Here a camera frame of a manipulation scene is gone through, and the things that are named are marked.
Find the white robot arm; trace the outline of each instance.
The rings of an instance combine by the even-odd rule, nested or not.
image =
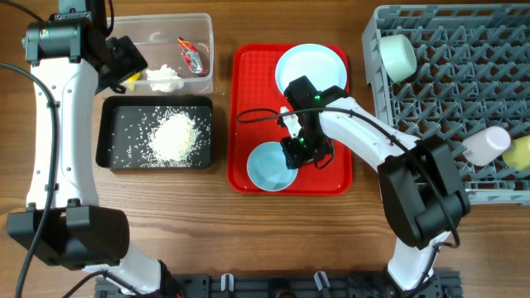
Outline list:
[[[26,31],[31,74],[51,92],[55,107],[36,84],[36,154],[27,210],[8,215],[7,231],[30,250],[49,193],[53,129],[48,108],[55,108],[55,185],[35,256],[50,266],[107,272],[124,294],[173,298],[178,286],[162,262],[130,243],[125,214],[99,207],[91,154],[94,96],[107,87],[120,91],[121,81],[147,68],[128,37],[105,41],[104,8],[104,0],[61,1],[53,21],[34,22]]]
[[[301,77],[291,82],[285,95],[297,112],[283,116],[281,121],[291,135],[282,139],[287,166],[297,168],[323,159],[322,153],[330,153],[329,138],[346,145],[379,172],[385,215],[397,235],[388,275],[401,291],[416,289],[424,282],[420,280],[426,270],[429,271],[426,278],[432,275],[435,244],[444,242],[451,233],[447,231],[440,205],[433,200],[432,193],[425,190],[420,193],[410,157],[395,143],[400,142],[418,161],[425,160],[445,204],[450,206],[453,220],[458,223],[469,213],[470,202],[449,147],[437,137],[422,141],[389,127],[338,87],[317,92],[306,77]]]

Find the red tray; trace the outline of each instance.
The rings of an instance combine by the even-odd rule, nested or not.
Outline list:
[[[234,55],[232,83],[232,107],[230,109],[229,154],[227,178],[232,187],[245,194],[268,195],[340,195],[352,182],[351,151],[335,142],[335,159],[323,170],[313,165],[303,166],[295,181],[278,192],[260,190],[247,175],[247,159],[250,152],[264,142],[279,142],[288,137],[286,128],[279,127],[276,121],[241,124],[236,123],[238,113],[250,108],[291,108],[276,86],[274,72],[280,57],[291,44],[248,44],[240,47]],[[336,52],[346,65],[348,57],[337,46],[328,46]],[[250,118],[262,117],[265,113],[249,114]]]

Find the black tray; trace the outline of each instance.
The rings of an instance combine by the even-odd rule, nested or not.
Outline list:
[[[200,136],[195,144],[200,148],[188,156],[189,166],[204,169],[211,162],[212,101],[205,96],[114,96],[105,100],[99,125],[96,163],[111,169],[149,169],[142,157],[146,150],[147,134],[157,126],[156,117],[168,107],[200,119],[195,128]],[[157,166],[157,168],[183,168],[182,166]]]

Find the light blue bowl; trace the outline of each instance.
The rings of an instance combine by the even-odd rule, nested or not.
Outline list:
[[[298,169],[287,169],[285,154],[279,142],[265,142],[254,148],[247,161],[250,180],[265,191],[286,189],[296,179]]]

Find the wooden table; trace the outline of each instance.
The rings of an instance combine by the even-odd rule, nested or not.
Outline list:
[[[19,1],[40,16],[57,0]],[[206,171],[135,171],[94,175],[100,203],[123,210],[132,240],[173,273],[310,274],[316,270],[382,270],[395,236],[384,217],[376,173],[354,158],[354,183],[339,197],[267,197],[236,193],[226,173],[234,52],[249,42],[336,44],[349,56],[351,93],[373,112],[364,76],[361,34],[378,5],[399,1],[117,0],[118,16],[207,12],[214,24],[214,162]],[[0,60],[29,69],[21,45],[31,18],[0,7]],[[10,212],[23,211],[35,151],[31,83],[0,70],[0,297],[13,297],[27,251],[6,232]],[[93,151],[103,100],[94,102]],[[474,206],[459,226],[462,246],[444,249],[436,266],[461,271],[465,297],[523,297],[530,293],[530,208]],[[57,297],[83,272],[35,259],[24,293]],[[92,297],[94,282],[77,293]]]

